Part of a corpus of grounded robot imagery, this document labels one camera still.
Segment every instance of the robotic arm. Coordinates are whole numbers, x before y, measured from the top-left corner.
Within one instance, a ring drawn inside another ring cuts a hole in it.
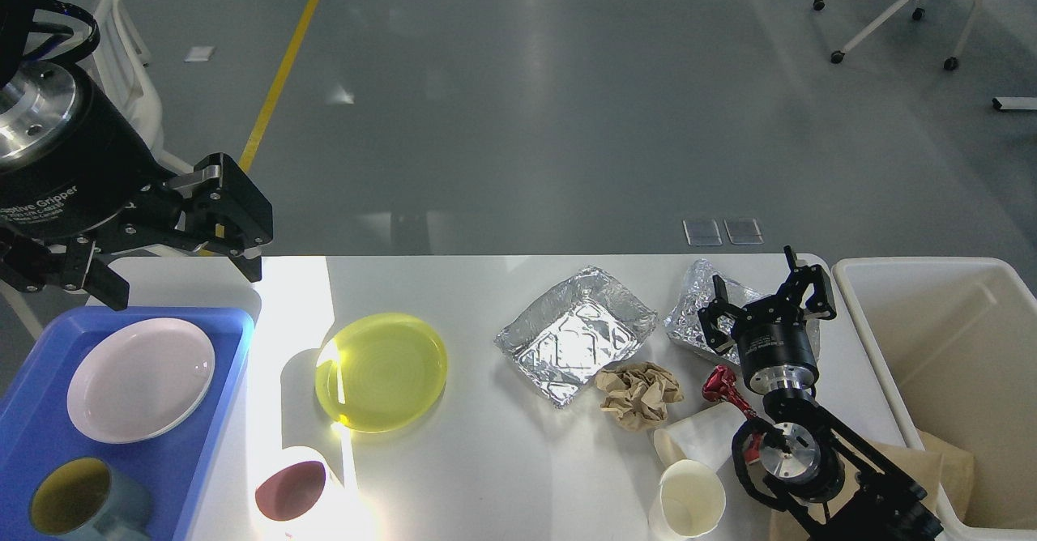
[[[44,60],[72,35],[37,24],[36,9],[86,22],[79,46]],[[49,35],[23,54],[30,32]],[[101,88],[75,65],[97,46],[90,13],[53,0],[0,0],[0,280],[22,292],[83,289],[115,310],[130,287],[107,257],[155,245],[211,250],[250,282],[273,208],[225,153],[189,175],[163,169]]]
[[[745,385],[763,396],[764,410],[775,422],[747,416],[732,438],[738,481],[749,496],[789,511],[814,541],[931,541],[943,526],[920,503],[925,489],[814,400],[818,371],[806,321],[835,318],[832,287],[820,266],[798,264],[791,247],[785,247],[785,258],[788,278],[772,296],[738,308],[730,304],[723,279],[716,276],[717,296],[699,311],[707,344],[719,352],[737,346]],[[734,321],[729,336],[718,328],[722,317]],[[724,371],[718,368],[703,394],[737,403],[733,377],[725,382]],[[761,491],[750,474],[746,452],[754,440],[770,494]],[[828,502],[845,484],[846,462],[856,471],[860,488],[830,515]],[[811,517],[810,503],[824,506],[825,522]]]

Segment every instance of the blue mug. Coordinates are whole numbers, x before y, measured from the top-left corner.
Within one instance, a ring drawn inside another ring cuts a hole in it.
[[[77,458],[52,472],[29,506],[32,526],[67,541],[150,541],[144,525],[151,495],[99,458]]]

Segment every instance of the trash bin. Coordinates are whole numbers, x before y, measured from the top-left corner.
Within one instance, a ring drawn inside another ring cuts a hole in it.
[[[940,491],[948,536],[1037,540],[1037,301],[1014,268],[868,257],[835,279],[908,448],[918,427],[976,456],[964,523]]]

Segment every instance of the red object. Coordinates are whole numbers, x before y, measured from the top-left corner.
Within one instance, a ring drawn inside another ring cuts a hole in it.
[[[726,401],[734,404],[741,410],[747,419],[756,418],[756,410],[741,397],[738,389],[734,385],[738,381],[734,371],[726,365],[717,365],[713,372],[709,374],[704,386],[702,386],[702,397],[706,401]]]
[[[706,378],[705,385],[702,386],[702,397],[706,401],[726,401],[740,409],[747,419],[752,420],[757,416],[756,410],[738,393],[738,389],[735,386],[737,381],[738,378],[734,375],[734,371],[731,371],[726,365],[717,365],[717,368]],[[749,445],[749,449],[745,452],[747,464],[759,461],[761,440],[762,436],[760,434],[753,436],[752,444]]]

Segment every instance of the blue tray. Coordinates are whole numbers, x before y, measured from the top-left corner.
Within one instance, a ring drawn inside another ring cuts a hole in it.
[[[73,373],[93,346],[119,328],[148,318],[188,320],[216,351],[213,382],[180,425],[144,442],[109,445],[81,434],[65,408]],[[241,378],[252,318],[236,309],[86,306],[46,328],[0,401],[0,539],[47,540],[29,522],[29,503],[54,468],[96,456],[144,485],[153,508],[147,532],[156,541],[181,541],[198,505],[217,438]]]

